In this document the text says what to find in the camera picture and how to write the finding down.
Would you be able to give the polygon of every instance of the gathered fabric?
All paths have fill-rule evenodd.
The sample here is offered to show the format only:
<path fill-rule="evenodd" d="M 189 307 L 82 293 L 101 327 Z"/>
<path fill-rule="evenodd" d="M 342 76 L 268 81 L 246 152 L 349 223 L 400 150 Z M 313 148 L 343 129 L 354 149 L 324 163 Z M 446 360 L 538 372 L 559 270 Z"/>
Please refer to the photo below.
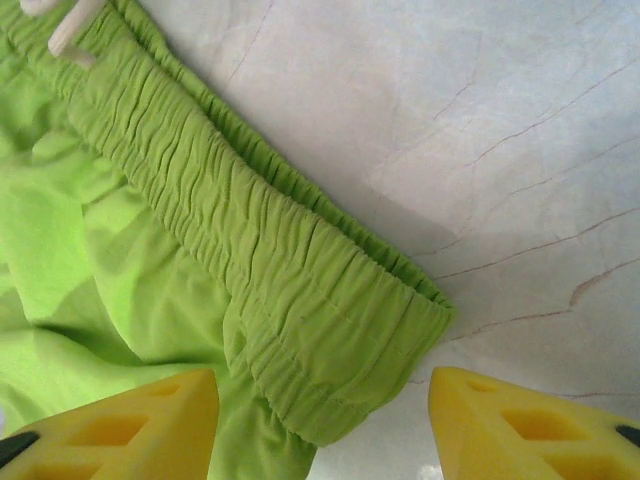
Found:
<path fill-rule="evenodd" d="M 88 65 L 51 55 L 71 6 L 0 3 L 7 428 L 204 366 L 221 402 L 210 478 L 305 478 L 318 446 L 400 392 L 454 309 L 135 2 L 65 40 Z"/>

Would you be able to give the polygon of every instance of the fabric fold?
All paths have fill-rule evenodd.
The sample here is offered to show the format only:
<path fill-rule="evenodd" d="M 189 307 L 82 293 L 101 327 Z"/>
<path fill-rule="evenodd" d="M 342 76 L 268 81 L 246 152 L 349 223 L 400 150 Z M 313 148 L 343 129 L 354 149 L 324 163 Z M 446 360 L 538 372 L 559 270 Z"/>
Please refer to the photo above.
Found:
<path fill-rule="evenodd" d="M 264 402 L 260 408 L 280 424 L 276 435 L 288 432 L 314 446 L 340 439 L 400 391 L 453 319 L 451 303 L 182 66 L 135 3 L 108 4 L 79 39 L 98 58 L 89 72 L 47 54 L 47 35 L 64 13 L 63 6 L 34 20 L 17 1 L 0 5 L 4 50 L 13 62 L 4 77 L 44 89 L 40 103 L 51 112 L 42 131 L 26 127 L 33 140 L 25 146 L 46 157 L 67 142 L 70 153 L 52 162 L 76 158 L 82 165 L 29 184 L 76 185 L 64 208 L 79 223 L 65 225 L 64 233 L 80 243 L 65 241 L 63 255 L 87 259 L 73 284 L 56 295 L 45 290 L 46 301 L 19 292 L 25 305 L 35 305 L 29 322 L 53 314 L 65 294 L 89 282 L 111 332 L 104 325 L 90 331 L 98 343 L 117 340 L 143 365 L 209 364 L 225 392 L 234 382 L 244 385 L 243 395 L 251 392 L 223 392 L 223 409 Z M 11 88 L 0 97 L 6 105 Z M 15 153 L 3 138 L 0 150 Z M 23 189 L 15 201 L 32 198 Z M 60 208 L 45 204 L 38 215 Z M 36 268 L 4 250 L 10 270 Z M 185 306 L 174 298 L 181 295 L 175 279 L 188 284 L 189 270 L 201 278 L 194 288 L 204 290 Z M 166 301 L 145 308 L 154 295 Z M 48 310 L 38 310 L 42 305 Z M 199 319 L 198 310 L 207 314 Z M 233 429 L 228 415 L 224 433 Z"/>

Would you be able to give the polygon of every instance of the lime green shorts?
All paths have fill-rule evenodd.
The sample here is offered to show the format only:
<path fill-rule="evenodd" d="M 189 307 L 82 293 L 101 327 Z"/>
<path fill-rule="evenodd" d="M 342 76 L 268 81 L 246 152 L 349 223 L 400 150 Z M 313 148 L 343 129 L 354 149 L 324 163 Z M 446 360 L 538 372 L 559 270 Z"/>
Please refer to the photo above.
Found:
<path fill-rule="evenodd" d="M 196 366 L 221 416 L 210 477 L 301 479 L 403 387 L 453 317 L 169 52 L 129 0 L 0 2 L 0 404 L 8 432 Z"/>

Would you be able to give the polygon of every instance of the yellow foam piece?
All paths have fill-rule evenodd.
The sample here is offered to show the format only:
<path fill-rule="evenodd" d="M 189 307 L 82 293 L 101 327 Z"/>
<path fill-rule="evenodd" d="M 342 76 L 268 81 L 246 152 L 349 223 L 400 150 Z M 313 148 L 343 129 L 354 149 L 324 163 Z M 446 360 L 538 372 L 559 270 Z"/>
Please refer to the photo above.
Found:
<path fill-rule="evenodd" d="M 445 480 L 640 479 L 640 423 L 458 368 L 437 368 L 429 414 Z"/>
<path fill-rule="evenodd" d="M 206 479 L 218 421 L 211 370 L 193 370 L 45 418 L 0 480 Z"/>

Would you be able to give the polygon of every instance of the black tip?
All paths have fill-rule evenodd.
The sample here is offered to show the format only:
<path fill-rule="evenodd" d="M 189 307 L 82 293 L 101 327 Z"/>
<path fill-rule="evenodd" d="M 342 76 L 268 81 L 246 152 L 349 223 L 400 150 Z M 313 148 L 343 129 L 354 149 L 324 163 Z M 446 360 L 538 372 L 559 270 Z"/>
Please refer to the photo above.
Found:
<path fill-rule="evenodd" d="M 37 432 L 24 432 L 0 440 L 0 468 L 16 458 L 40 438 Z"/>
<path fill-rule="evenodd" d="M 629 425 L 618 425 L 616 432 L 640 448 L 640 428 L 630 427 Z"/>

